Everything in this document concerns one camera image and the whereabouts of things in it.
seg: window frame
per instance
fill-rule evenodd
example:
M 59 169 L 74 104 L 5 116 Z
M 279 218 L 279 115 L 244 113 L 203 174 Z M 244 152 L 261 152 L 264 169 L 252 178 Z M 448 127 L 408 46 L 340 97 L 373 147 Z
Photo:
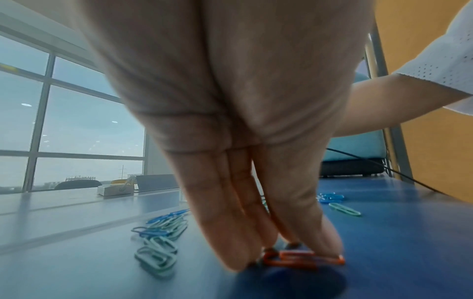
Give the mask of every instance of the window frame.
M 41 142 L 41 134 L 43 130 L 43 125 L 44 125 L 44 118 L 46 115 L 46 108 L 48 104 L 48 98 L 49 98 L 49 91 L 51 86 L 58 86 L 62 87 L 65 89 L 69 89 L 72 91 L 80 92 L 86 95 L 94 96 L 97 98 L 105 99 L 105 100 L 110 100 L 113 102 L 117 103 L 122 103 L 120 101 L 120 98 L 105 94 L 102 92 L 98 92 L 92 89 L 88 89 L 85 87 L 81 87 L 75 84 L 67 83 L 64 81 L 61 81 L 59 79 L 54 79 L 52 77 L 53 75 L 53 70 L 54 70 L 54 63 L 56 61 L 56 57 L 60 57 L 62 59 L 69 60 L 71 62 L 74 62 L 76 64 L 79 64 L 81 66 L 88 67 L 93 70 L 98 70 L 96 66 L 87 64 L 83 61 L 78 61 L 77 59 L 73 57 L 68 57 L 64 53 L 57 53 L 54 51 L 53 48 L 44 48 L 39 45 L 35 45 L 34 43 L 26 40 L 22 40 L 18 37 L 12 36 L 10 34 L 0 32 L 0 35 L 12 39 L 14 41 L 20 42 L 22 44 L 25 44 L 27 46 L 30 46 L 32 48 L 35 48 L 39 51 L 43 51 L 49 54 L 48 57 L 48 63 L 46 67 L 46 73 L 44 75 L 40 75 L 37 73 L 33 73 L 24 69 L 16 68 L 13 66 L 13 68 L 10 67 L 3 67 L 0 65 L 0 71 L 10 73 L 13 75 L 17 75 L 20 77 L 24 77 L 27 79 L 32 79 L 35 81 L 39 81 L 43 83 L 42 89 L 41 89 L 41 95 L 39 99 L 39 105 L 38 105 L 38 110 L 36 114 L 36 119 L 34 123 L 34 128 L 33 128 L 33 134 L 31 138 L 31 146 L 29 151 L 16 151 L 16 150 L 1 150 L 0 149 L 0 156 L 6 156 L 6 157 L 28 157 L 28 163 L 26 167 L 26 173 L 25 173 L 25 178 L 22 186 L 22 191 L 21 192 L 36 192 L 33 189 L 33 181 L 34 181 L 34 173 L 36 169 L 36 163 L 38 158 L 72 158 L 72 159 L 94 159 L 94 160 L 131 160 L 131 161 L 142 161 L 143 166 L 142 166 L 142 171 L 143 173 L 146 174 L 147 171 L 147 164 L 148 164 L 148 144 L 149 144 L 149 136 L 146 133 L 146 130 L 144 132 L 144 143 L 143 143 L 143 156 L 142 157 L 134 157 L 134 156 L 113 156 L 113 155 L 90 155 L 90 154 L 69 154 L 69 153 L 48 153 L 48 152 L 40 152 L 39 151 L 39 146 Z

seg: cord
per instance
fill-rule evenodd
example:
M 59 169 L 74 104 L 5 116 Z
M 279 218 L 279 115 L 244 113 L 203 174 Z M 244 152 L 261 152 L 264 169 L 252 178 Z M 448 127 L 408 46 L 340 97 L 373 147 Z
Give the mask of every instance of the cord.
M 412 178 L 412 177 L 410 177 L 410 176 L 408 176 L 408 175 L 405 175 L 405 174 L 403 174 L 403 173 L 401 173 L 401 172 L 399 172 L 399 171 L 396 171 L 396 170 L 394 170 L 394 169 L 391 169 L 391 168 L 385 166 L 385 165 L 382 164 L 382 163 L 378 163 L 378 162 L 372 161 L 372 160 L 367 159 L 367 158 L 363 158 L 363 157 L 360 157 L 360 156 L 357 156 L 357 155 L 345 153 L 345 152 L 343 152 L 343 151 L 339 151 L 339 150 L 336 150 L 336 149 L 333 149 L 333 148 L 329 148 L 329 147 L 327 147 L 327 150 L 328 150 L 328 151 L 332 151 L 332 152 L 336 152 L 336 153 L 340 153 L 340 154 L 344 154 L 344 155 L 347 155 L 347 156 L 350 156 L 350 157 L 354 157 L 354 158 L 359 159 L 359 160 L 365 160 L 365 161 L 367 161 L 367 162 L 370 162 L 370 163 L 373 163 L 373 164 L 382 166 L 383 168 L 388 169 L 388 170 L 390 170 L 390 171 L 392 171 L 392 172 L 394 172 L 394 173 L 397 173 L 397 174 L 400 175 L 400 176 L 403 176 L 403 177 L 405 177 L 405 178 L 408 178 L 409 180 L 411 180 L 411 181 L 413 181 L 413 182 L 415 182 L 415 183 L 417 183 L 417 184 L 419 184 L 419 185 L 421 185 L 421 186 L 424 186 L 425 188 L 428 188 L 428 189 L 430 189 L 430 190 L 432 190 L 432 191 L 434 191 L 434 192 L 438 192 L 438 193 L 444 194 L 443 192 L 440 192 L 439 190 L 434 189 L 434 188 L 430 187 L 429 185 L 426 185 L 426 184 L 424 184 L 424 183 L 422 183 L 422 182 L 419 182 L 418 180 L 416 180 L 416 179 L 414 179 L 414 178 Z

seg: orange wall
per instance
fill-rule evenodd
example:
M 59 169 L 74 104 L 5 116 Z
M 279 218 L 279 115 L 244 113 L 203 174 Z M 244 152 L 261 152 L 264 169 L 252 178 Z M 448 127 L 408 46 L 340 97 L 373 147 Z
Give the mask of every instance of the orange wall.
M 444 34 L 468 0 L 378 0 L 376 22 L 388 70 Z M 402 124 L 414 178 L 473 202 L 473 117 L 439 109 Z

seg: sleeve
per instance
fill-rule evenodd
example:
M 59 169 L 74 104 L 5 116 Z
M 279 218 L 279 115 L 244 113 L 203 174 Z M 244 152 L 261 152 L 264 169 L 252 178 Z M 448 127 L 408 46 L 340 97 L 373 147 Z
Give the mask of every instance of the sleeve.
M 395 73 L 473 95 L 473 0 L 457 14 L 445 35 Z M 473 115 L 473 97 L 445 108 Z

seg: hand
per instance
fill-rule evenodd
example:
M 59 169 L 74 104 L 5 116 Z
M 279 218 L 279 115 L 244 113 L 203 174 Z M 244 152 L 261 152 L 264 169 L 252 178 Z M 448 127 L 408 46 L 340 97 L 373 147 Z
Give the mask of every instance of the hand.
M 227 267 L 245 268 L 278 233 L 341 253 L 315 190 L 371 0 L 76 0 L 73 9 Z

